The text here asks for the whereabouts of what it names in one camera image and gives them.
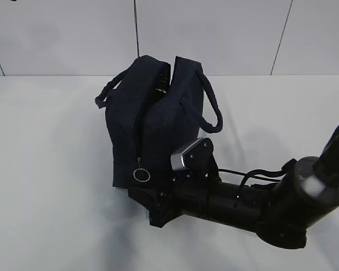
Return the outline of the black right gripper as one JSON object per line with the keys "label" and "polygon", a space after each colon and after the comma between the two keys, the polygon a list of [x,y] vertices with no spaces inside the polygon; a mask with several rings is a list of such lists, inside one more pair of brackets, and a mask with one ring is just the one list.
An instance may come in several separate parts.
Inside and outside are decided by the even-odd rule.
{"label": "black right gripper", "polygon": [[186,181],[184,176],[174,176],[166,183],[132,185],[128,196],[149,212],[149,224],[162,228],[167,223],[186,215],[180,199],[180,188]]}

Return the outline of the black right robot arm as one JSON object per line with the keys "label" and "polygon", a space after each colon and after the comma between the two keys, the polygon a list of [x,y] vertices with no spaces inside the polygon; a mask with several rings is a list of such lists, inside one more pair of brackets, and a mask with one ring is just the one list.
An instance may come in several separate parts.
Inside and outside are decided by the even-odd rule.
{"label": "black right robot arm", "polygon": [[339,207],[339,125],[320,156],[289,160],[279,171],[249,171],[238,185],[221,180],[213,151],[209,138],[196,139],[172,154],[167,183],[129,188],[152,226],[188,215],[295,250],[305,247],[309,227]]}

